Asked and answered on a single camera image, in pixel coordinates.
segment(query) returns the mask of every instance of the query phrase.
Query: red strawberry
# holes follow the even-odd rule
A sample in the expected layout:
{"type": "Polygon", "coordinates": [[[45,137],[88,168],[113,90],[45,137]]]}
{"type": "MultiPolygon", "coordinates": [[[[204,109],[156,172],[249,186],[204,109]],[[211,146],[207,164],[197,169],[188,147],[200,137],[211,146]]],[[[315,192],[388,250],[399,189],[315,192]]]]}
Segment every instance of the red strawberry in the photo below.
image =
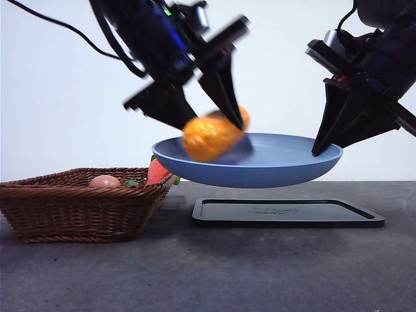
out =
{"type": "Polygon", "coordinates": [[[154,159],[150,162],[149,165],[148,180],[146,184],[153,184],[159,182],[168,174],[169,170],[162,166],[162,164],[157,159],[154,159]]]}

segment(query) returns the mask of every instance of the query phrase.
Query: egg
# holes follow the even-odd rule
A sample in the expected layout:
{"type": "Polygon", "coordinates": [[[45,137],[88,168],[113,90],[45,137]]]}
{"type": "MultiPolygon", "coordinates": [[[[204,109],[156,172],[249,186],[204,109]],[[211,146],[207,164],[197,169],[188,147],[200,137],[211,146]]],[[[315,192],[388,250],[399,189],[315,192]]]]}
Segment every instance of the egg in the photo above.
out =
{"type": "Polygon", "coordinates": [[[121,183],[116,177],[107,174],[93,178],[88,184],[89,187],[119,187],[120,185],[121,183]]]}

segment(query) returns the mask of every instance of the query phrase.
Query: toy fruit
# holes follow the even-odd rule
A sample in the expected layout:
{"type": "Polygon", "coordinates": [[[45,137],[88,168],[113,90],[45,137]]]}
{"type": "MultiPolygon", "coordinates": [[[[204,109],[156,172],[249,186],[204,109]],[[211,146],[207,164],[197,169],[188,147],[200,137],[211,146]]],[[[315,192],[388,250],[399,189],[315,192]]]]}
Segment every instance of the toy fruit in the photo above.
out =
{"type": "Polygon", "coordinates": [[[154,159],[150,162],[149,165],[148,180],[146,181],[146,184],[159,182],[168,174],[169,170],[162,166],[162,164],[157,159],[154,159]]]}
{"type": "Polygon", "coordinates": [[[127,180],[125,180],[124,182],[123,182],[123,185],[126,187],[126,186],[129,186],[129,185],[139,185],[140,183],[138,182],[138,181],[136,181],[136,180],[133,180],[133,179],[127,179],[127,180]]]}
{"type": "Polygon", "coordinates": [[[194,117],[183,128],[183,148],[196,161],[210,161],[232,148],[243,136],[250,122],[244,107],[239,107],[244,129],[235,127],[221,111],[194,117]]]}
{"type": "Polygon", "coordinates": [[[111,175],[99,175],[91,180],[89,187],[119,187],[120,181],[111,175]]]}
{"type": "Polygon", "coordinates": [[[174,185],[179,185],[181,182],[181,177],[176,177],[175,181],[174,181],[174,185]]]}

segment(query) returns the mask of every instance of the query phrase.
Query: black tray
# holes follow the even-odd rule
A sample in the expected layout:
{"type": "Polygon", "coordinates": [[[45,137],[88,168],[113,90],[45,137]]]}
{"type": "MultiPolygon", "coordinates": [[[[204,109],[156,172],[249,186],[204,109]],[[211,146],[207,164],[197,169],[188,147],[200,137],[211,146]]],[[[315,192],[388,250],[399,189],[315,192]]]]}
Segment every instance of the black tray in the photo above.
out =
{"type": "Polygon", "coordinates": [[[202,226],[380,228],[384,217],[340,200],[200,199],[192,219],[202,226]]]}

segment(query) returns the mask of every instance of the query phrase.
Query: white background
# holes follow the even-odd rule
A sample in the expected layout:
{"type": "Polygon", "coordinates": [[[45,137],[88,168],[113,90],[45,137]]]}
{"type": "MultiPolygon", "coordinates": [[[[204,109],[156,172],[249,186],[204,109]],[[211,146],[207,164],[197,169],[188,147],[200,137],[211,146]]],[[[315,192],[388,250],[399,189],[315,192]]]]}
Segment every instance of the white background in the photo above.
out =
{"type": "MultiPolygon", "coordinates": [[[[87,0],[22,1],[111,50],[87,0]]],[[[233,63],[237,99],[252,117],[250,132],[315,137],[325,103],[322,80],[330,74],[304,51],[310,40],[335,28],[351,6],[351,0],[209,1],[207,37],[239,14],[251,21],[251,33],[237,43],[233,63]]],[[[356,36],[372,31],[356,15],[344,28],[356,36]]],[[[69,30],[1,0],[1,180],[82,166],[147,166],[154,143],[181,135],[122,108],[149,83],[69,30]]],[[[215,108],[195,81],[185,92],[198,114],[215,108]]],[[[401,102],[415,112],[416,87],[401,102]]],[[[321,180],[416,178],[416,140],[404,130],[344,150],[321,180]]]]}

